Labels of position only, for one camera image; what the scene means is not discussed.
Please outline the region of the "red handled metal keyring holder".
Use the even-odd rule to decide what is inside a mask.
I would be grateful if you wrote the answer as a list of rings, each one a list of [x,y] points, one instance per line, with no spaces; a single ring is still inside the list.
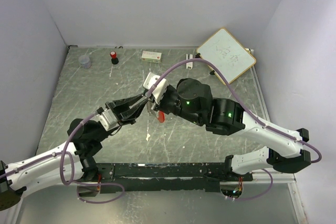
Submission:
[[[147,109],[147,112],[150,116],[153,116],[155,117],[160,123],[164,123],[165,122],[165,115],[162,111],[160,110],[154,110],[155,108],[155,103],[152,103],[152,102],[148,102],[146,104],[146,109]]]

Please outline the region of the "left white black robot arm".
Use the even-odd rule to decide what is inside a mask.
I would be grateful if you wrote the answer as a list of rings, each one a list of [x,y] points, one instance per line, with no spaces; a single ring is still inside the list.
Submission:
[[[73,120],[68,139],[59,146],[20,162],[1,162],[1,210],[58,183],[98,182],[94,156],[102,149],[102,141],[122,126],[134,124],[147,102],[142,94],[108,102],[86,118]]]

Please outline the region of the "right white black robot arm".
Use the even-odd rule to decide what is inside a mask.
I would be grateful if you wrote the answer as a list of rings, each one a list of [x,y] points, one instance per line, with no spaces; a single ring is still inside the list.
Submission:
[[[225,158],[223,176],[230,181],[253,170],[273,168],[294,174],[311,165],[311,154],[301,141],[307,130],[286,130],[255,114],[238,102],[212,96],[211,88],[195,79],[182,79],[176,87],[162,80],[149,96],[154,110],[172,113],[216,135],[242,136],[263,147]]]

